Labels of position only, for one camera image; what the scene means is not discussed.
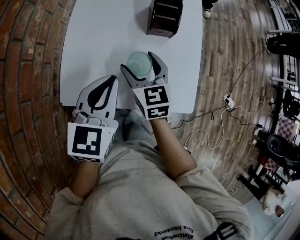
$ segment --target wooden floor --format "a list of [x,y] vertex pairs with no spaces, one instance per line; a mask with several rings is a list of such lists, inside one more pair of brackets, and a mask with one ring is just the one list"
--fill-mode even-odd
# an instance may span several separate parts
[[[223,96],[231,87],[251,58],[264,49],[265,38],[271,37],[269,29],[274,29],[275,21],[266,0],[219,0],[212,9],[212,18],[203,19],[202,64],[199,75],[198,93],[193,114],[189,119],[221,107]],[[262,103],[274,97],[271,76],[279,76],[279,58],[266,51],[258,54],[249,64],[232,91],[234,111],[243,123],[263,123],[268,128],[271,107]],[[222,137],[221,112],[197,118],[174,130],[182,143],[199,128],[204,128],[210,136],[210,146],[218,145]],[[257,165],[258,152],[252,145],[255,126],[242,126],[228,112],[223,114],[224,137],[222,143],[210,150],[204,131],[198,131],[187,142],[192,156],[205,163],[228,192],[240,186],[237,176],[250,164]],[[242,203],[253,196],[242,186],[230,193]]]

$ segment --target forearm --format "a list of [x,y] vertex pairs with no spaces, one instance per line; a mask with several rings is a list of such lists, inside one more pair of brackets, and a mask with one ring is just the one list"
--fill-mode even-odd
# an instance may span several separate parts
[[81,162],[79,164],[76,176],[70,185],[75,195],[83,199],[90,195],[97,182],[98,167],[97,163]]
[[264,198],[263,198],[263,202],[262,202],[262,209],[263,210],[266,210],[267,209],[267,197],[268,197],[268,192],[264,195]]
[[173,134],[165,119],[150,121],[164,164],[173,179],[193,170],[196,162]]

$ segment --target red brick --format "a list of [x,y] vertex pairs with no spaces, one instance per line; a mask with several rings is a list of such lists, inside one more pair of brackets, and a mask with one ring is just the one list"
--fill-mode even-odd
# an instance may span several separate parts
[[19,214],[12,207],[10,202],[4,197],[3,194],[0,193],[0,210],[1,213],[12,223],[15,223],[18,219]]
[[45,165],[47,166],[47,169],[49,171],[49,174],[51,176],[53,183],[55,184],[55,187],[58,190],[62,189],[61,179],[57,173],[55,164],[53,164],[54,160],[53,160],[53,158],[51,156],[51,152],[48,148],[44,151],[43,157],[44,157]]
[[69,21],[75,2],[76,2],[76,0],[68,0],[66,7],[65,7],[64,14],[61,18],[61,20],[64,23],[67,23]]
[[2,19],[0,27],[0,59],[5,58],[6,48],[8,46],[9,34],[14,24],[15,17],[19,12],[23,0],[11,0],[7,12]]
[[2,16],[2,13],[6,7],[6,5],[8,4],[9,0],[2,0],[0,1],[0,16]]
[[37,195],[43,201],[43,203],[46,205],[46,207],[50,210],[52,207],[52,200],[50,199],[50,196],[47,194],[46,189],[42,185],[35,168],[34,167],[30,168],[27,175],[28,175],[29,181],[32,183]]
[[51,195],[52,191],[54,190],[54,185],[47,169],[44,167],[40,174],[48,194]]
[[43,96],[50,94],[50,75],[51,75],[51,68],[45,66],[43,70],[43,80],[42,80]]
[[44,14],[43,23],[38,33],[37,41],[39,43],[45,44],[50,28],[52,17],[49,13]]
[[66,34],[66,25],[64,23],[61,23],[56,37],[55,48],[62,49],[62,45],[65,39],[65,34]]
[[16,21],[17,24],[13,35],[14,39],[23,40],[33,8],[33,5],[27,2],[23,5],[21,13]]
[[54,155],[58,152],[56,138],[54,134],[52,111],[51,111],[51,100],[49,96],[43,97],[43,110],[44,110],[44,124],[46,126],[46,133],[49,138],[49,144],[51,153]]
[[65,109],[66,124],[68,124],[68,122],[73,122],[72,111],[74,110],[74,108],[73,107],[64,107],[64,109]]
[[27,140],[27,144],[29,147],[29,153],[32,157],[33,163],[37,169],[43,167],[43,161],[41,157],[41,153],[38,148],[38,141],[36,139],[36,134],[33,128],[33,120],[32,120],[32,110],[31,104],[25,104],[22,107],[23,121],[24,121],[24,132]]
[[60,0],[60,4],[65,7],[67,4],[68,0]]
[[50,212],[49,212],[49,211],[46,211],[46,212],[44,213],[44,215],[43,215],[43,219],[44,219],[46,222],[48,222],[49,216],[50,216]]
[[63,9],[61,7],[57,7],[52,18],[51,28],[49,31],[49,38],[46,45],[46,52],[45,52],[45,62],[52,63],[53,60],[53,51],[54,51],[54,44],[55,39],[57,36],[57,31],[59,28],[60,19],[63,14]]
[[52,111],[58,111],[59,107],[59,96],[58,96],[58,79],[60,76],[60,53],[58,51],[54,51],[53,55],[53,63],[52,63]]
[[14,140],[15,151],[19,159],[21,168],[23,169],[24,172],[27,172],[27,170],[32,164],[32,161],[29,156],[26,141],[24,138],[24,133],[23,132],[18,133],[17,135],[14,136],[13,140]]
[[33,62],[33,107],[35,118],[39,118],[43,114],[42,107],[42,71],[43,71],[43,56],[44,46],[37,45],[34,52]]
[[57,171],[58,171],[58,174],[61,178],[62,183],[66,184],[66,182],[65,182],[66,174],[65,174],[64,168],[62,166],[62,162],[61,162],[61,159],[60,159],[60,153],[56,152],[55,155],[53,156],[53,159],[54,159],[54,162],[55,162],[55,165],[57,167]]
[[58,112],[53,113],[54,133],[58,137],[60,135],[60,123]]
[[16,161],[14,150],[11,145],[11,141],[8,135],[7,126],[4,118],[0,119],[0,132],[1,132],[0,151],[2,152],[4,162],[6,163],[8,170],[12,174],[12,177],[14,178],[16,185],[23,192],[23,194],[26,195],[30,191],[30,186],[28,184],[28,181],[25,178],[25,175],[19,163]]
[[60,149],[60,160],[64,166],[64,170],[65,170],[65,173],[67,176],[70,175],[70,168],[68,166],[68,162],[67,162],[67,159],[66,159],[66,149],[64,148],[64,143],[62,141],[62,137],[59,136],[57,138],[57,142],[58,142],[58,146],[59,146],[59,149]]
[[38,215],[31,209],[31,207],[25,202],[22,196],[15,192],[11,197],[11,202],[22,213],[24,218],[33,224],[37,229],[43,231],[45,223],[38,217]]
[[35,239],[37,232],[23,218],[19,217],[18,221],[16,222],[16,226],[24,235],[30,239]]
[[24,172],[22,171],[22,168],[20,167],[20,164],[16,161],[13,161],[8,168],[20,191],[24,195],[27,195],[30,192],[31,187],[24,175]]
[[[56,156],[54,156],[54,159],[55,159],[55,161],[56,161],[57,164],[58,164],[58,162],[59,163],[61,162],[59,154],[57,154]],[[69,186],[68,177],[67,177],[67,175],[66,175],[66,173],[65,173],[64,170],[61,171],[60,178],[61,178],[61,181],[63,183],[63,187],[64,188],[68,187]]]
[[42,216],[45,212],[46,208],[42,204],[41,200],[38,198],[38,196],[35,194],[35,192],[31,192],[30,195],[27,197],[28,201],[33,206],[34,210]]
[[38,29],[41,24],[43,14],[45,12],[48,1],[39,1],[34,11],[34,16],[29,23],[28,33],[24,40],[23,59],[31,60],[33,58],[34,45],[38,35]]
[[60,134],[62,136],[62,141],[65,142],[67,140],[67,123],[63,106],[59,106],[58,114],[60,119]]
[[21,130],[21,121],[18,104],[18,66],[21,46],[10,44],[6,60],[7,74],[6,101],[7,101],[7,122],[12,134]]
[[58,1],[58,0],[50,0],[50,1],[49,1],[49,5],[48,5],[48,8],[47,8],[47,10],[48,10],[49,12],[54,13],[55,8],[56,8],[57,1]]
[[22,63],[21,66],[21,101],[31,99],[32,95],[32,64]]
[[18,230],[13,228],[4,218],[0,217],[0,231],[9,239],[28,240]]
[[45,136],[46,130],[44,127],[44,119],[39,118],[36,121],[36,133],[37,133],[37,139],[41,148],[41,151],[44,151],[45,148],[48,146],[47,143],[47,137]]
[[37,234],[37,240],[44,240],[44,236],[41,234]]
[[4,66],[0,64],[0,112],[4,110],[4,101],[1,89],[3,89],[3,74],[4,74]]
[[7,195],[13,187],[13,183],[9,179],[9,176],[8,176],[7,172],[5,171],[1,162],[0,162],[0,176],[1,176],[0,177],[0,188]]

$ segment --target white table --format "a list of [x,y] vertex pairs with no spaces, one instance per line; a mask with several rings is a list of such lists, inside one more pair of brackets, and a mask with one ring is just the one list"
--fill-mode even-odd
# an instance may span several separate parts
[[135,108],[120,64],[126,64],[133,52],[151,51],[168,66],[171,111],[193,111],[202,46],[202,2],[184,0],[180,27],[171,39],[145,34],[150,3],[151,0],[76,1],[61,60],[62,105],[75,106],[84,87],[98,78],[116,75],[117,108]]

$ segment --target clear glass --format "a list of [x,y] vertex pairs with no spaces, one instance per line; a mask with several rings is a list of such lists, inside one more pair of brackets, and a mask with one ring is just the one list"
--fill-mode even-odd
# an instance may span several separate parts
[[145,76],[152,69],[152,60],[145,52],[135,52],[128,58],[127,67],[136,77]]

